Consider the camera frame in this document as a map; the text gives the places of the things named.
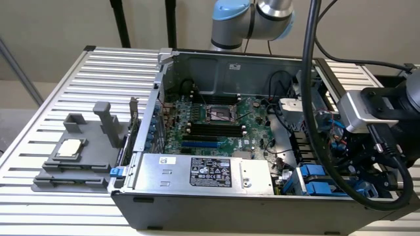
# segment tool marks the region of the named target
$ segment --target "metal case panel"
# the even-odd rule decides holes
[[[348,235],[390,212],[355,201],[228,198],[114,193],[138,230]]]

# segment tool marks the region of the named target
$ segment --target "motherboard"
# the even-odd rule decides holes
[[[164,104],[167,154],[232,156],[268,160],[272,132],[263,98],[182,96]]]

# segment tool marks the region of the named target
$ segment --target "warning label sticker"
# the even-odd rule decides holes
[[[191,158],[190,184],[200,187],[232,187],[230,159]]]

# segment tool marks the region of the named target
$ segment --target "cpu socket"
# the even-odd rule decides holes
[[[207,117],[208,121],[235,122],[236,111],[231,106],[228,107],[210,106]]]

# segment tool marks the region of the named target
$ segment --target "black pole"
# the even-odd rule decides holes
[[[123,1],[122,0],[110,0],[110,2],[111,2],[112,9],[114,9],[114,15],[116,17],[122,46],[123,46],[123,48],[131,48],[130,36],[128,36],[128,30],[127,30],[127,24],[126,24],[124,9],[123,9]]]
[[[176,0],[166,0],[168,47],[176,48]]]

